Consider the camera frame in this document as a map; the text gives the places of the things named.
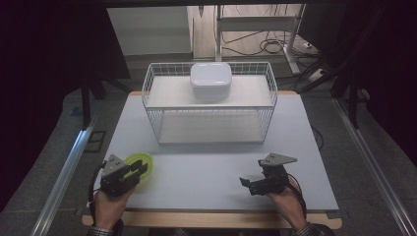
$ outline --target container lid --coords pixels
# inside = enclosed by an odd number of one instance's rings
[[[193,87],[222,87],[232,82],[229,64],[224,62],[196,63],[191,68]]]

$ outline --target white wall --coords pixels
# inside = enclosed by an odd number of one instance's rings
[[[107,9],[124,55],[190,53],[187,7]]]

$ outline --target human hand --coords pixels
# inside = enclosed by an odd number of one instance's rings
[[[290,176],[289,182],[300,192],[299,186]],[[272,200],[278,212],[288,221],[294,230],[298,231],[307,225],[301,204],[294,192],[288,187],[280,194],[270,193],[267,196]]]
[[[124,195],[114,198],[98,190],[94,196],[95,227],[112,229],[125,211],[126,202],[133,194],[135,188]]]

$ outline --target wire rack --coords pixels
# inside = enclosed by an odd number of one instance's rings
[[[194,63],[152,63],[143,103],[160,144],[262,143],[276,104],[276,83],[268,62],[228,63],[232,98],[220,102],[193,98]]]

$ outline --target plaid sleeve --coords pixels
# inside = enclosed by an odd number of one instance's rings
[[[312,223],[308,223],[306,227],[297,231],[293,236],[326,236],[326,234]]]
[[[89,233],[87,234],[87,236],[113,236],[113,230],[91,226],[89,228]]]

